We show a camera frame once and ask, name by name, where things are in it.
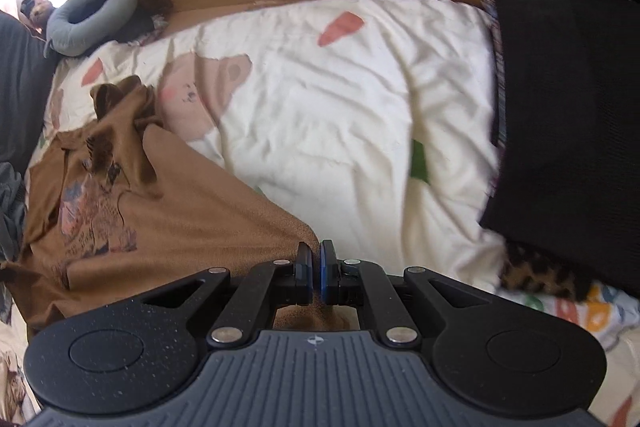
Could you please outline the brown printed t-shirt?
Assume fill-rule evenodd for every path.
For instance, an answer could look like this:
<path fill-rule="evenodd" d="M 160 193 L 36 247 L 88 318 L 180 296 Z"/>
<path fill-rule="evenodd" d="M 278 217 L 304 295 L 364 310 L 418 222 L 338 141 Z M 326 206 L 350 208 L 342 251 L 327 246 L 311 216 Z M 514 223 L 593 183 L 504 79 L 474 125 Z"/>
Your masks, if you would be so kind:
<path fill-rule="evenodd" d="M 215 267 L 292 260 L 308 225 L 167 130 L 137 77 L 91 91 L 96 118 L 29 169 L 23 245 L 1 278 L 31 334 Z"/>

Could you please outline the cream bear print blanket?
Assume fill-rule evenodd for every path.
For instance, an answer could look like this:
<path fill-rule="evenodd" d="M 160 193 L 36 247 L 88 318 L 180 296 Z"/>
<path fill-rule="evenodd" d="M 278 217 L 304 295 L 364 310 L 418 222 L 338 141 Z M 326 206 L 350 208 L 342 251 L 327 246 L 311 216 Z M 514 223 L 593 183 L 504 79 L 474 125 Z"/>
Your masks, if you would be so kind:
<path fill-rule="evenodd" d="M 146 46 L 58 60 L 42 132 L 96 118 L 137 77 L 164 127 L 311 228 L 295 259 L 209 268 L 57 321 L 24 372 L 38 426 L 632 426 L 639 332 L 610 349 L 587 306 L 491 294 L 473 222 L 495 156 L 489 34 L 445 0 L 323 0 L 235 14 Z M 320 296 L 333 242 L 340 299 Z"/>

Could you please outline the leopard print cloth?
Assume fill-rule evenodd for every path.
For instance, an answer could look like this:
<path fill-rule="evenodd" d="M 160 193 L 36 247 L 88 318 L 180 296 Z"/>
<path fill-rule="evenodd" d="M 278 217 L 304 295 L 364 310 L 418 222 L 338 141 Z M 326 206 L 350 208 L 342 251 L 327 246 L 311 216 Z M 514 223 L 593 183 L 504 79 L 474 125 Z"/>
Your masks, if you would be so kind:
<path fill-rule="evenodd" d="M 507 291 L 584 301 L 596 279 L 588 270 L 533 245 L 506 241 L 499 282 Z"/>

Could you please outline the black folded garment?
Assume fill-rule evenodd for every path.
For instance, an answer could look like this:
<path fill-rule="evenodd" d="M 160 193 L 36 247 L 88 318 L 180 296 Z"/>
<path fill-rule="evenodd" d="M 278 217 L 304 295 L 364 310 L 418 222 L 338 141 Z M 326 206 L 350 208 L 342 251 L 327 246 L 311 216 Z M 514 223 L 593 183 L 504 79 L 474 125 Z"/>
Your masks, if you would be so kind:
<path fill-rule="evenodd" d="M 480 218 L 639 292 L 639 5 L 482 0 L 499 165 Z"/>

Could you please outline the black cloth under neck pillow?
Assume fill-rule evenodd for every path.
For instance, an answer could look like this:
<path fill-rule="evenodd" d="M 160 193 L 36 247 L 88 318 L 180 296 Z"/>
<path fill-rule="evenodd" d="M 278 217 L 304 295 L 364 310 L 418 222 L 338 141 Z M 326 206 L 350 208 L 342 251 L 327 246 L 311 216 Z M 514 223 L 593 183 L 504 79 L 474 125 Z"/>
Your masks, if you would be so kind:
<path fill-rule="evenodd" d="M 143 8 L 137 8 L 128 22 L 111 35 L 110 40 L 128 43 L 132 46 L 144 46 L 155 40 L 168 25 L 162 14 L 151 14 Z"/>

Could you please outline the grey green garment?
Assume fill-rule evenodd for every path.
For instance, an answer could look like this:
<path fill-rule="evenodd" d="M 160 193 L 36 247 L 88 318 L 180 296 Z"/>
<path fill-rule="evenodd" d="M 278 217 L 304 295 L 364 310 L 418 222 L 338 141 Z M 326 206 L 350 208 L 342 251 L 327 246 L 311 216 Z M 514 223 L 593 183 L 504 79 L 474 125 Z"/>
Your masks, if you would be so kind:
<path fill-rule="evenodd" d="M 26 187 L 9 162 L 0 166 L 0 251 L 2 261 L 20 253 L 26 219 Z"/>

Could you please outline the grey neck pillow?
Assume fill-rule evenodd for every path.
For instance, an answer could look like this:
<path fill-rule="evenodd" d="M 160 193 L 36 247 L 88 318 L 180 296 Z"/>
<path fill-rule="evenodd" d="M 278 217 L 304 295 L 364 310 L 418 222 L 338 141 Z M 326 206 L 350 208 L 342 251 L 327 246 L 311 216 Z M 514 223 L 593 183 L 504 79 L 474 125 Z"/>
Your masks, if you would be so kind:
<path fill-rule="evenodd" d="M 67 0 L 49 17 L 46 52 L 75 57 L 119 32 L 138 7 L 138 0 Z"/>

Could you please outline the dark grey pillow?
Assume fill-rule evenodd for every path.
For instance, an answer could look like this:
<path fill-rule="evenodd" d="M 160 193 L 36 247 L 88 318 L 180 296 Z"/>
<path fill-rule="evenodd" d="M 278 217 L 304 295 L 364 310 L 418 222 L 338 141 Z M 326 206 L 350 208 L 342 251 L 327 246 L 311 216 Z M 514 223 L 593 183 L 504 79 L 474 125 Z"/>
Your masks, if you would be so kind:
<path fill-rule="evenodd" d="M 24 174 L 37 146 L 58 56 L 13 16 L 0 20 L 1 161 Z"/>

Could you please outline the plush doll toy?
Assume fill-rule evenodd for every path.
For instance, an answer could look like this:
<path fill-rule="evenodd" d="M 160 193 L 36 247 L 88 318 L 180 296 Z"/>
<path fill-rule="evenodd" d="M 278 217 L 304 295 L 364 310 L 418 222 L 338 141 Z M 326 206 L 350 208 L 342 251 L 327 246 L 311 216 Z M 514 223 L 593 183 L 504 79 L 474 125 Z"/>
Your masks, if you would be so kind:
<path fill-rule="evenodd" d="M 55 6 L 49 0 L 23 0 L 21 13 L 29 20 L 33 28 L 45 32 L 48 21 L 55 11 Z"/>

